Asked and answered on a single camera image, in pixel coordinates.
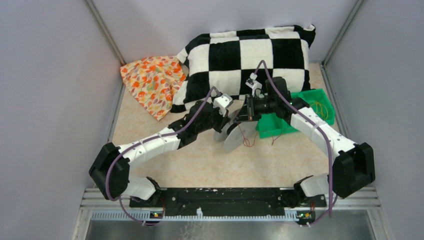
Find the floor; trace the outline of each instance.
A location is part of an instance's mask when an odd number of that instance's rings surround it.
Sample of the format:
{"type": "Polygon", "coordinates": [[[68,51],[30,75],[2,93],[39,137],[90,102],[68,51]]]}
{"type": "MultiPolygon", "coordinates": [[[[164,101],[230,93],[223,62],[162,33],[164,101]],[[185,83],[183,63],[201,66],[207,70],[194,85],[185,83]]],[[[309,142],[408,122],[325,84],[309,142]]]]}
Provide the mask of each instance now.
{"type": "MultiPolygon", "coordinates": [[[[311,88],[326,91],[319,64],[309,68],[311,88]]],[[[148,137],[184,114],[169,113],[157,121],[125,91],[112,141],[122,145],[148,137]]],[[[257,137],[254,146],[230,153],[223,152],[213,135],[213,130],[203,132],[190,145],[144,162],[131,173],[152,177],[161,187],[228,188],[290,187],[306,176],[328,172],[325,154],[300,132],[284,134],[273,145],[271,138],[257,137]]]]}

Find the leaf print cloth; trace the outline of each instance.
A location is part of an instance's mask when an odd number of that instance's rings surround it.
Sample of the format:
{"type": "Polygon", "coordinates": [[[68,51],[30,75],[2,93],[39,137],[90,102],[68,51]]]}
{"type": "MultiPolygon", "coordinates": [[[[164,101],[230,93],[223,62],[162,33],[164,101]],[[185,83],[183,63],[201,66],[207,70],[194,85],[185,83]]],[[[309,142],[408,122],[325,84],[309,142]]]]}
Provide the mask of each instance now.
{"type": "Polygon", "coordinates": [[[186,79],[176,56],[145,57],[120,67],[120,74],[126,89],[158,121],[186,79]]]}

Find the white wall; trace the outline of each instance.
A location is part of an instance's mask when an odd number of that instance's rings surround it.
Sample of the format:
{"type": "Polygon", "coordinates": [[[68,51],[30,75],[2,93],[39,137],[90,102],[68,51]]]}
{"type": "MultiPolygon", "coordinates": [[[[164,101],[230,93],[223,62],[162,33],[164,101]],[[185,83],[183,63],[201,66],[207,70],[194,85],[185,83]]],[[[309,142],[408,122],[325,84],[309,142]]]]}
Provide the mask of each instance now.
{"type": "Polygon", "coordinates": [[[71,237],[121,84],[82,0],[0,2],[0,239],[71,237]]]}
{"type": "Polygon", "coordinates": [[[356,0],[93,0],[129,63],[176,55],[199,34],[316,26],[310,61],[322,61],[356,0]]]}
{"type": "Polygon", "coordinates": [[[374,148],[396,239],[423,239],[424,2],[368,1],[329,64],[354,140],[374,148]]]}

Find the checkered blanket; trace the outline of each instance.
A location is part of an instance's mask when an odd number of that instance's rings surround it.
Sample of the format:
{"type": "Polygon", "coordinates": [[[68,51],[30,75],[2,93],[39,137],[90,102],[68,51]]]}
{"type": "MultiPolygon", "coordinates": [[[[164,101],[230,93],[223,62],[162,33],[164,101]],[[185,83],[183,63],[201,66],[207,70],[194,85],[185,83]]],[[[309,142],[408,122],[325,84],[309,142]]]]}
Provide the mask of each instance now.
{"type": "MultiPolygon", "coordinates": [[[[265,60],[272,77],[283,77],[291,92],[311,89],[308,51],[315,27],[270,27],[265,29],[201,34],[177,58],[189,69],[186,80],[174,95],[172,113],[190,109],[204,99],[212,86],[233,99],[244,98],[252,90],[245,84],[258,63],[265,60]]],[[[257,79],[266,92],[265,70],[257,79]]]]}

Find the green plastic tray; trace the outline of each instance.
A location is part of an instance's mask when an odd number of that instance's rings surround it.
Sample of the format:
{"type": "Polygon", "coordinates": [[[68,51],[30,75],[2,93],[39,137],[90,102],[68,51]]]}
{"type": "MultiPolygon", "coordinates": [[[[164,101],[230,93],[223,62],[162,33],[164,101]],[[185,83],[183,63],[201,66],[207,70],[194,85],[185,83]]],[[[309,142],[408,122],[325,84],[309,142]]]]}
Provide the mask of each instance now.
{"type": "MultiPolygon", "coordinates": [[[[311,108],[313,108],[315,113],[320,118],[325,120],[329,125],[334,124],[336,112],[334,111],[334,107],[331,105],[324,90],[313,89],[308,91],[294,92],[291,94],[291,97],[302,98],[311,106],[311,108]]],[[[287,122],[285,122],[283,119],[278,118],[275,113],[262,115],[262,118],[259,120],[256,126],[256,130],[259,132],[259,137],[261,139],[298,131],[297,129],[287,124],[287,122]]]]}

